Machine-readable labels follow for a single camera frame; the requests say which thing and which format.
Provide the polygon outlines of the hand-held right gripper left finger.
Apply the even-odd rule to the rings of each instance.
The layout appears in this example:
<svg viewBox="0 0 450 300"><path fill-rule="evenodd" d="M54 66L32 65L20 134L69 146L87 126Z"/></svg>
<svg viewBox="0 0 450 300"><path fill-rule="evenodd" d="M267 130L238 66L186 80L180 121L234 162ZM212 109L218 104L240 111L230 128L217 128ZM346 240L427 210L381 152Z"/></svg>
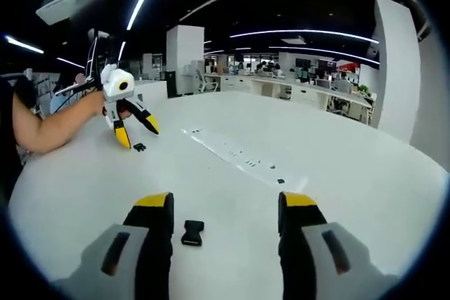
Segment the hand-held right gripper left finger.
<svg viewBox="0 0 450 300"><path fill-rule="evenodd" d="M138 200L82 252L81 263L52 285L66 299L168 299L174 196Z"/></svg>

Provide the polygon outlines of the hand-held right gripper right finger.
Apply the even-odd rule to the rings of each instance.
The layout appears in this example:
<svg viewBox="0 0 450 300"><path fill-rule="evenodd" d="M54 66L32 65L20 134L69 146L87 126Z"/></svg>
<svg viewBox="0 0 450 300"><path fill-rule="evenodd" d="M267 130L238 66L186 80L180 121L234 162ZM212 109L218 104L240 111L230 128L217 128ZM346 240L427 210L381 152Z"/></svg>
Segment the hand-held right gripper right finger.
<svg viewBox="0 0 450 300"><path fill-rule="evenodd" d="M353 234L327 222L307 195L279 194L278 235L284 299L381 299L399 282L372 264Z"/></svg>

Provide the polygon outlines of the person's left hand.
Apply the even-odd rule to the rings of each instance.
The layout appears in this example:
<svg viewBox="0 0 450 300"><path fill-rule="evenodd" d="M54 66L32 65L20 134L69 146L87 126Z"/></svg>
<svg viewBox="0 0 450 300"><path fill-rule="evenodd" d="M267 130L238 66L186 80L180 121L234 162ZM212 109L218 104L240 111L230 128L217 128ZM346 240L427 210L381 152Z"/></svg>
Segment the person's left hand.
<svg viewBox="0 0 450 300"><path fill-rule="evenodd" d="M106 101L103 92L94 91L89 94L89 97L92 101L92 105L94 106L94 111L96 112L96 114L106 116L108 109L105 106ZM124 108L121 100L115 101L112 104L112 107L114 107L117 110L117 114L120 117L120 119L127 119L128 117L131 116L130 111Z"/></svg>

